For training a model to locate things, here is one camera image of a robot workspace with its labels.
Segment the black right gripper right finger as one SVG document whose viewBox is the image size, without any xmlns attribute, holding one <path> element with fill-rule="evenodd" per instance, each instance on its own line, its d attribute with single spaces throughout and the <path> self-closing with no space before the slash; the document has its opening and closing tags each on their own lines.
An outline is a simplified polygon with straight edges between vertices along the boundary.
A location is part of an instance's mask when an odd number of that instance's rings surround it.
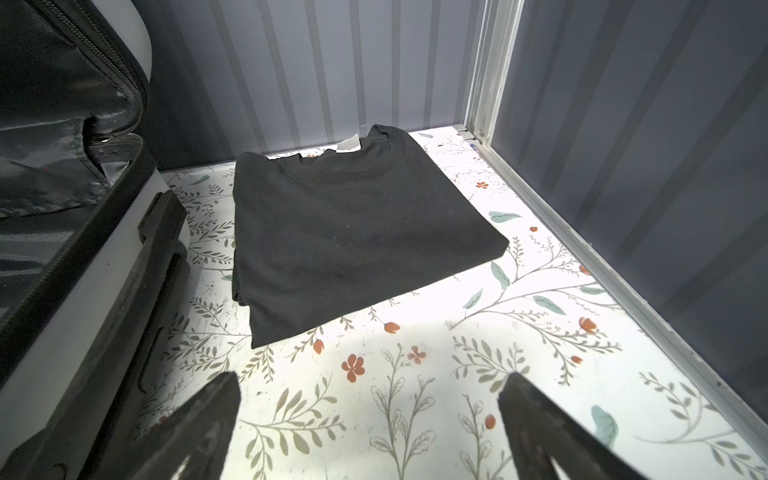
<svg viewBox="0 0 768 480">
<path fill-rule="evenodd" d="M 498 406 L 520 479 L 641 479 L 533 383 L 509 375 Z"/>
</svg>

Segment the black t-shirt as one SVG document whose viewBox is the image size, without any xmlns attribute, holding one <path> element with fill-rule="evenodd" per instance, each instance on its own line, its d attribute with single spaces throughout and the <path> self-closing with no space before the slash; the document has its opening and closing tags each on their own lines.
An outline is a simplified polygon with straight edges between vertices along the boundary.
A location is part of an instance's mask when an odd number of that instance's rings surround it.
<svg viewBox="0 0 768 480">
<path fill-rule="evenodd" d="M 494 228 L 405 131 L 352 152 L 241 154 L 232 296 L 259 348 L 503 255 Z"/>
</svg>

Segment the white black suitcase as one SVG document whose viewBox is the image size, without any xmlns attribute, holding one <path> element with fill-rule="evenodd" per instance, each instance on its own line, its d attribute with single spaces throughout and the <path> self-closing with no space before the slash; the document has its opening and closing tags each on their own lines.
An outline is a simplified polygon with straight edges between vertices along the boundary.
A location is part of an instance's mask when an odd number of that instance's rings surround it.
<svg viewBox="0 0 768 480">
<path fill-rule="evenodd" d="M 134 441 L 190 267 L 136 132 L 129 1 L 1 5 L 1 475 L 86 479 Z"/>
</svg>

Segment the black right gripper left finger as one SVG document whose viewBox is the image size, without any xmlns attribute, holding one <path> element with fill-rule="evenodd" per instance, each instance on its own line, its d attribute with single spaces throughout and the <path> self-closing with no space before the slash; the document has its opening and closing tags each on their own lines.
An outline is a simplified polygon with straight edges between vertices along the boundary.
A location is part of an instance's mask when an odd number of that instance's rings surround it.
<svg viewBox="0 0 768 480">
<path fill-rule="evenodd" d="M 149 432 L 122 466 L 124 479 L 218 479 L 241 403 L 238 378 L 219 374 Z"/>
</svg>

